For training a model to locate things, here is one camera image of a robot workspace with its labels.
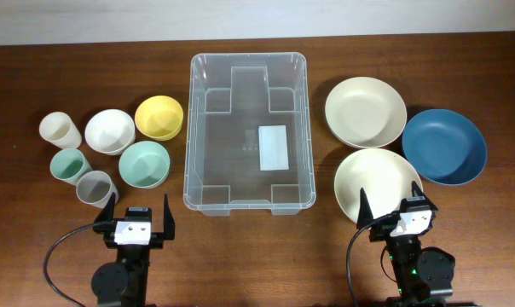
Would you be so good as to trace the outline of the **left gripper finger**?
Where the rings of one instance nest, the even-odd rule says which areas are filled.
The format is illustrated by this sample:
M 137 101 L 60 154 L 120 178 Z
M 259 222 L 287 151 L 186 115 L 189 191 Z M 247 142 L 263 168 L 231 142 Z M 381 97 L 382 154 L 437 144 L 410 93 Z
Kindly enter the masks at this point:
M 110 197 L 109 197 L 106 205 L 101 210 L 99 215 L 96 217 L 95 222 L 96 223 L 112 222 L 115 205 L 116 205 L 116 193 L 112 192 L 110 194 Z
M 168 194 L 164 196 L 163 235 L 174 235 L 176 223 L 169 207 Z

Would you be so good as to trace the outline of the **cream bowl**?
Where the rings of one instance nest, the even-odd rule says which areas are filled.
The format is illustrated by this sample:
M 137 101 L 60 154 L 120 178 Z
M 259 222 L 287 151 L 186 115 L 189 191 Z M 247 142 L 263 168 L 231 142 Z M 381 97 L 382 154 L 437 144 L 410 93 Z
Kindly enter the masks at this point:
M 401 95 L 370 77 L 348 78 L 333 87 L 325 116 L 335 137 L 353 148 L 381 148 L 394 142 L 408 120 Z
M 381 217 L 397 210 L 401 200 L 412 196 L 412 182 L 423 186 L 417 171 L 401 155 L 367 148 L 351 153 L 341 162 L 333 186 L 339 207 L 355 223 L 362 189 L 373 216 Z

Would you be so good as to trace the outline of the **cream cup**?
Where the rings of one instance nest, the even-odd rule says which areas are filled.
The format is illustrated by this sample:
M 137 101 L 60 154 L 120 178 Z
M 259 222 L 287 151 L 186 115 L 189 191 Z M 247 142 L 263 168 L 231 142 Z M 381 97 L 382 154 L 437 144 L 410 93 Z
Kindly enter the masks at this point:
M 45 141 L 61 149 L 78 148 L 82 143 L 78 128 L 63 112 L 53 112 L 45 116 L 38 130 Z

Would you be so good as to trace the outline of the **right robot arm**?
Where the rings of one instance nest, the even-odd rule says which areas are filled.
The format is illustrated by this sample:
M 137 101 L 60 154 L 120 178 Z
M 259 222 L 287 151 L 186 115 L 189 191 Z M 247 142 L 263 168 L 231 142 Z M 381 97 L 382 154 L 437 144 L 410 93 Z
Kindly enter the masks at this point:
M 369 230 L 369 240 L 383 241 L 395 275 L 399 295 L 386 299 L 387 306 L 445 306 L 453 295 L 455 258 L 444 250 L 423 248 L 420 236 L 432 228 L 437 207 L 411 182 L 412 196 L 382 217 L 374 217 L 364 189 L 356 227 Z

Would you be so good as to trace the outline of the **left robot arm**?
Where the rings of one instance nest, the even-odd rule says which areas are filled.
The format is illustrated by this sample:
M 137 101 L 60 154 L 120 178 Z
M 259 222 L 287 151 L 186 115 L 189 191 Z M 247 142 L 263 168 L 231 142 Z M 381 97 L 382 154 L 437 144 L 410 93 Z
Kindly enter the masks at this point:
M 113 216 L 116 194 L 95 219 L 93 230 L 103 236 L 107 248 L 117 251 L 116 260 L 103 264 L 91 279 L 99 306 L 144 306 L 148 284 L 150 251 L 175 239 L 176 223 L 168 197 L 164 197 L 163 230 L 152 231 L 152 210 L 129 207 L 123 218 Z

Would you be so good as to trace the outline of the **grey cup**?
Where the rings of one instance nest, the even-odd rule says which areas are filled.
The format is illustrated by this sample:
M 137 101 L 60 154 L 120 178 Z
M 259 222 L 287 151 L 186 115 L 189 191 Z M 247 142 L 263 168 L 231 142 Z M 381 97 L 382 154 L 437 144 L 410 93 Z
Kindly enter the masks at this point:
M 90 206 L 103 209 L 112 195 L 114 203 L 119 201 L 119 191 L 112 178 L 104 171 L 90 171 L 83 175 L 77 184 L 78 199 Z

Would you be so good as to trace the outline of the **mint green small bowl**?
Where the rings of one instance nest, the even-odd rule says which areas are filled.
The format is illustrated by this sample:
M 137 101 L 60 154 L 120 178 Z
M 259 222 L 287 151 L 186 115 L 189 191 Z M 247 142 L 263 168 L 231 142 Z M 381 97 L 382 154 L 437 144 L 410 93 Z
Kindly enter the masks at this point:
M 119 174 L 135 188 L 155 188 L 169 175 L 171 157 L 157 142 L 142 141 L 130 145 L 119 159 Z

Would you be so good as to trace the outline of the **mint green cup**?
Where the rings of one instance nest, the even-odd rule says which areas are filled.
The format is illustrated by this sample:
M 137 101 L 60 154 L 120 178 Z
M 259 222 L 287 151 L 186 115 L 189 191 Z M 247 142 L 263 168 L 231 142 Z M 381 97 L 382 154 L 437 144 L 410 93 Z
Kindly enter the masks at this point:
M 67 148 L 52 158 L 49 170 L 57 180 L 76 186 L 86 173 L 92 171 L 92 167 L 81 151 Z

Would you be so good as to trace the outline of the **white small bowl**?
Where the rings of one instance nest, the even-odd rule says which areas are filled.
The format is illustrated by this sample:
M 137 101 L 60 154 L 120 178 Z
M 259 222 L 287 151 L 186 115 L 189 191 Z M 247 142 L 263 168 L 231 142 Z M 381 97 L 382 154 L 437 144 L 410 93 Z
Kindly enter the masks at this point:
M 85 127 L 87 144 L 96 152 L 120 155 L 136 139 L 132 117 L 119 109 L 107 109 L 93 116 Z

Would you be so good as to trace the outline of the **yellow small bowl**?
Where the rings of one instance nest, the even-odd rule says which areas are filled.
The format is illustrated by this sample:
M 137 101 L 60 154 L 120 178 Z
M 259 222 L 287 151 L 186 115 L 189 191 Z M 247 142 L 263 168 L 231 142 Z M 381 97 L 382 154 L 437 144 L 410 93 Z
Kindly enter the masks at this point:
M 182 128 L 181 104 L 169 96 L 152 96 L 143 101 L 135 113 L 136 128 L 156 141 L 168 141 Z

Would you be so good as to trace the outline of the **clear plastic storage bin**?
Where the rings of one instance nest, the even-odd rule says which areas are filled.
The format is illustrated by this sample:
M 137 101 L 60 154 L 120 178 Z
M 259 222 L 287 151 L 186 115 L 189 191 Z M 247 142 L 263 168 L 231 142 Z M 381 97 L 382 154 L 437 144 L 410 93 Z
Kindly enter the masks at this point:
M 289 169 L 261 171 L 260 126 L 285 125 Z M 297 52 L 193 57 L 183 202 L 206 216 L 295 215 L 316 200 L 307 61 Z

